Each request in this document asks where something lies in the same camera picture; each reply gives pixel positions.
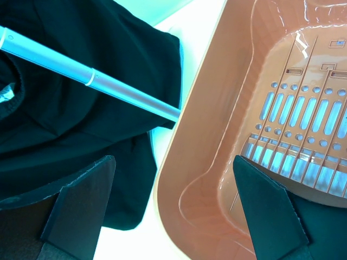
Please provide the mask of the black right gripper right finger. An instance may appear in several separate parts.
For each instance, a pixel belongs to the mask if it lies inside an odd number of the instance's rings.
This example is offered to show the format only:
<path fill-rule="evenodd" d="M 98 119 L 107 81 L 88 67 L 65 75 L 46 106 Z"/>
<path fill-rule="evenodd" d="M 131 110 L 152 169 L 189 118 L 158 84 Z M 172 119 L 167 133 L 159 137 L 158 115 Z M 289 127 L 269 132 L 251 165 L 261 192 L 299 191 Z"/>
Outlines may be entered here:
<path fill-rule="evenodd" d="M 346 199 L 237 155 L 233 172 L 257 259 L 346 259 Z"/>

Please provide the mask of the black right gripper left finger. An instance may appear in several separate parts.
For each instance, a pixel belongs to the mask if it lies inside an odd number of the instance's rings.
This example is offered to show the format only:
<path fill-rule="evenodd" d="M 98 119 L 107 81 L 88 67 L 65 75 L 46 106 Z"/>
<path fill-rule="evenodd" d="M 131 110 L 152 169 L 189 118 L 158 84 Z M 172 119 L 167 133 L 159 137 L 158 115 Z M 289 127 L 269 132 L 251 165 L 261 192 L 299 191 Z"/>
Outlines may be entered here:
<path fill-rule="evenodd" d="M 1 259 L 93 259 L 116 161 L 1 200 Z"/>

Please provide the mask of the black shorts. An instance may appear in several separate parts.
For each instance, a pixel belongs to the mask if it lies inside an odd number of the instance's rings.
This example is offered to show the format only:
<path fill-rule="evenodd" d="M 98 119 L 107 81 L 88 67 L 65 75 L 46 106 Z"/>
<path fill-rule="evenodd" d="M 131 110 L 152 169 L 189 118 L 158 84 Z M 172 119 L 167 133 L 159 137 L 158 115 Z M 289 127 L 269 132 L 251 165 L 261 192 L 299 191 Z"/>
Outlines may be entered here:
<path fill-rule="evenodd" d="M 181 43 L 115 1 L 1 1 L 1 25 L 171 106 L 181 102 Z M 174 123 L 1 53 L 1 199 L 37 189 L 111 155 L 104 226 L 142 221 L 157 172 L 150 131 Z"/>

